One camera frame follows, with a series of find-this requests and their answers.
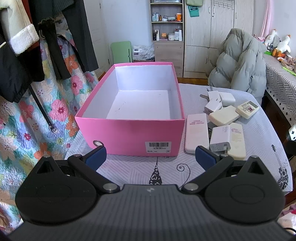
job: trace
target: white sticker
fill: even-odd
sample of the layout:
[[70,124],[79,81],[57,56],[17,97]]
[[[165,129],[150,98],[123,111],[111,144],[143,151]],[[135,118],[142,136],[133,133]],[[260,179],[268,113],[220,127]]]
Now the white sticker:
[[145,142],[147,153],[170,153],[172,142]]

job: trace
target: green board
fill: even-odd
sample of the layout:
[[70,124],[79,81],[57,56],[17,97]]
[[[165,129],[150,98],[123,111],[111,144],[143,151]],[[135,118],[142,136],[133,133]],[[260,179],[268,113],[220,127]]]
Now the green board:
[[199,17],[200,11],[198,7],[195,6],[188,6],[190,17]]
[[115,64],[133,62],[131,42],[124,41],[111,43],[111,50],[113,54],[113,62]]

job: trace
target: plush toy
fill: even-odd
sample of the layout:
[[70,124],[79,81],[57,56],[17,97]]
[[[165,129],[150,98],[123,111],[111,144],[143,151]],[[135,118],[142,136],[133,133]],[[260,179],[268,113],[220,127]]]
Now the plush toy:
[[287,35],[285,40],[278,44],[278,46],[274,49],[272,56],[281,57],[281,54],[284,53],[285,51],[288,51],[289,53],[291,53],[291,49],[288,46],[290,42],[290,37],[291,35]]
[[271,35],[269,35],[265,40],[265,46],[267,47],[268,44],[272,44],[274,37],[276,36],[276,30],[272,30]]

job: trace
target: white fleece cuff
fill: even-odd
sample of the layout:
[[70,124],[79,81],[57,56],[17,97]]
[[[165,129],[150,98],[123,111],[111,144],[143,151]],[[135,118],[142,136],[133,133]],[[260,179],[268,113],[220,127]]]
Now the white fleece cuff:
[[9,40],[9,45],[15,54],[21,54],[39,40],[33,24],[19,31]]

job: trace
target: geometric patterned bedsheet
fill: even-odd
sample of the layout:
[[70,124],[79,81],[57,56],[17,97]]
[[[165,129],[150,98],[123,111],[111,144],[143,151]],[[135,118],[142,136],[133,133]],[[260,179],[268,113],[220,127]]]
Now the geometric patterned bedsheet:
[[264,55],[266,62],[266,91],[291,124],[296,124],[296,77],[284,70],[276,58]]

